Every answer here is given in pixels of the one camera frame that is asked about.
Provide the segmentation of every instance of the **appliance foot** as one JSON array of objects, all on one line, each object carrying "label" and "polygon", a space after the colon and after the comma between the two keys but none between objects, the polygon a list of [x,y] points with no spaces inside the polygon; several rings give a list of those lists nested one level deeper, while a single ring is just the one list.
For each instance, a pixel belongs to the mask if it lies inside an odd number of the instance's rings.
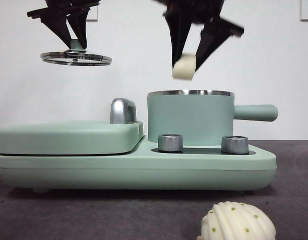
[{"label": "appliance foot", "polygon": [[46,194],[51,192],[52,190],[49,188],[33,188],[33,192],[36,194]]}]

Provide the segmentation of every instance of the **pot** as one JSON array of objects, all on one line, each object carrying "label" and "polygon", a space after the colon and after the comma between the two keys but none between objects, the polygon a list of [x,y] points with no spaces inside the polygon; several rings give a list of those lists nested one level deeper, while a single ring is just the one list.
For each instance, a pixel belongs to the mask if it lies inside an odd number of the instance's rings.
[{"label": "pot", "polygon": [[273,105],[234,106],[234,93],[218,90],[167,90],[148,94],[148,140],[161,134],[181,134],[184,145],[215,146],[233,135],[233,120],[271,122]]}]

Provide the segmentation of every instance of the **wall socket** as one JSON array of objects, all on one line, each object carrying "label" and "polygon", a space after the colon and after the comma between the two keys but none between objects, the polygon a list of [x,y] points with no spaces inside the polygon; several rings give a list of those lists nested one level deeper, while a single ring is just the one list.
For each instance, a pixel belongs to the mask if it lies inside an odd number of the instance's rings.
[{"label": "wall socket", "polygon": [[308,21],[308,0],[300,0],[300,20]]},{"label": "wall socket", "polygon": [[90,7],[90,10],[87,15],[88,22],[97,22],[98,21],[98,6]]}]

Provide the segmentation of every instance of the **appliance base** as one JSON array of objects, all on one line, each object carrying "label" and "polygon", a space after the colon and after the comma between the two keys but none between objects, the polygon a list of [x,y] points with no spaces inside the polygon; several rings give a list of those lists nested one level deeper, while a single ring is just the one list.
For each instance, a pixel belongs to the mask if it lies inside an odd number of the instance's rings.
[{"label": "appliance base", "polygon": [[249,149],[256,153],[253,155],[151,151],[156,147],[156,143],[142,139],[134,151],[122,155],[0,155],[0,179],[35,192],[50,189],[250,191],[270,184],[276,172],[276,156],[252,145]]}]

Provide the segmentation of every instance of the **metal knob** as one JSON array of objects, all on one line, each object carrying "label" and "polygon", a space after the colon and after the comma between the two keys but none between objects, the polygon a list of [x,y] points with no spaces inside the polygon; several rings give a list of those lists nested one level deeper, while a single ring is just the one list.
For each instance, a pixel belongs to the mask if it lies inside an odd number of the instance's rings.
[{"label": "metal knob", "polygon": [[178,134],[159,135],[158,150],[164,152],[183,151],[183,136]]},{"label": "metal knob", "polygon": [[245,136],[222,137],[222,152],[228,154],[247,154],[248,138]]}]

